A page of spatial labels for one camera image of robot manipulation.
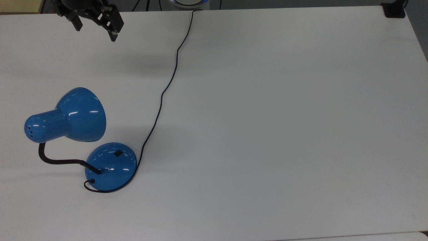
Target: table surface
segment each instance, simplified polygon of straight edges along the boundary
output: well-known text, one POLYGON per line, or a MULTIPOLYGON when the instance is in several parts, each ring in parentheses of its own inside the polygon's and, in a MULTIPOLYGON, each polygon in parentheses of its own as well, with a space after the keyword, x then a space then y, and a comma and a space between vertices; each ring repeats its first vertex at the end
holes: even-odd
POLYGON ((74 87, 101 100, 97 142, 136 155, 190 12, 122 14, 116 42, 83 20, 0 16, 4 240, 267 241, 428 229, 428 65, 408 19, 380 6, 195 13, 143 163, 91 193, 43 163, 23 124, 74 87))

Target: blue lamp shade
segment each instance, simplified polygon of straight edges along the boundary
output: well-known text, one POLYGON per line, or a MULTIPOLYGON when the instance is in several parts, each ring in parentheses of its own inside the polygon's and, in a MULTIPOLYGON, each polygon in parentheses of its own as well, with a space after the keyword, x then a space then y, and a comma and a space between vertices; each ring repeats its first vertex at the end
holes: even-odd
POLYGON ((45 143, 61 136, 94 142, 104 135, 106 114, 97 96, 79 87, 62 97, 52 111, 30 116, 25 122, 27 137, 45 143))

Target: black power cord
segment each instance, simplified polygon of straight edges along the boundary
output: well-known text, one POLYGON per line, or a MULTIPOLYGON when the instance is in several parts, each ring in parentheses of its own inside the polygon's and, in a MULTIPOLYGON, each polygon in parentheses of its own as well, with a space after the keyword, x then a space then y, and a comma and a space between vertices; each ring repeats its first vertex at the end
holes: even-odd
MULTIPOLYGON (((137 3, 135 4, 135 6, 134 6, 134 8, 132 9, 132 11, 131 12, 133 12, 136 8, 137 8, 137 6, 138 6, 138 4, 140 3, 140 0, 138 0, 137 1, 137 3)), ((147 0, 147 4, 146 4, 146 12, 148 12, 149 11, 149 5, 150 5, 150 0, 147 0)))
POLYGON ((169 88, 169 86, 171 85, 172 80, 174 79, 175 73, 177 72, 177 67, 178 67, 178 51, 179 51, 179 50, 181 49, 181 47, 183 46, 184 42, 185 42, 185 41, 186 41, 186 39, 187 39, 187 36, 189 36, 190 28, 192 27, 192 22, 193 22, 193 13, 194 13, 194 12, 197 12, 197 11, 202 11, 202 9, 198 9, 198 10, 193 10, 193 11, 192 11, 192 17, 190 18, 189 29, 187 30, 187 34, 186 34, 186 36, 184 37, 183 41, 181 42, 180 46, 178 47, 178 49, 177 49, 177 53, 175 54, 175 67, 174 67, 174 72, 172 73, 172 77, 171 77, 171 80, 169 81, 168 85, 165 87, 165 89, 162 91, 162 94, 160 95, 160 97, 161 97, 161 98, 160 98, 159 111, 158 111, 158 114, 156 115, 155 123, 153 124, 153 127, 152 127, 152 129, 151 129, 151 131, 150 131, 149 135, 147 136, 146 140, 145 140, 145 141, 144 141, 144 143, 143 143, 143 146, 141 147, 140 159, 138 160, 137 168, 135 169, 134 173, 132 174, 132 177, 131 177, 131 178, 129 179, 129 181, 128 181, 127 183, 125 183, 123 186, 121 186, 121 187, 119 187, 119 188, 116 188, 116 189, 113 189, 113 190, 108 190, 108 191, 101 191, 101 190, 94 190, 94 189, 90 189, 89 187, 87 187, 87 186, 86 186, 86 183, 95 183, 95 180, 94 180, 94 179, 86 180, 86 181, 84 182, 84 184, 83 184, 83 185, 85 186, 85 188, 86 188, 87 190, 89 190, 89 191, 91 191, 91 192, 95 192, 95 193, 111 193, 111 192, 114 192, 114 191, 117 191, 117 190, 119 190, 119 189, 124 188, 124 187, 125 187, 126 185, 128 185, 128 183, 130 183, 130 182, 132 181, 132 179, 134 178, 134 176, 135 176, 135 174, 137 173, 137 170, 138 170, 138 168, 139 168, 139 166, 140 166, 141 159, 143 158, 143 151, 144 151, 144 147, 146 146, 147 142, 149 141, 150 136, 152 135, 153 130, 154 130, 154 129, 155 129, 155 127, 156 127, 156 123, 158 122, 159 115, 161 114, 161 110, 162 110, 162 103, 163 103, 163 95, 165 94, 165 92, 167 91, 167 89, 169 88))

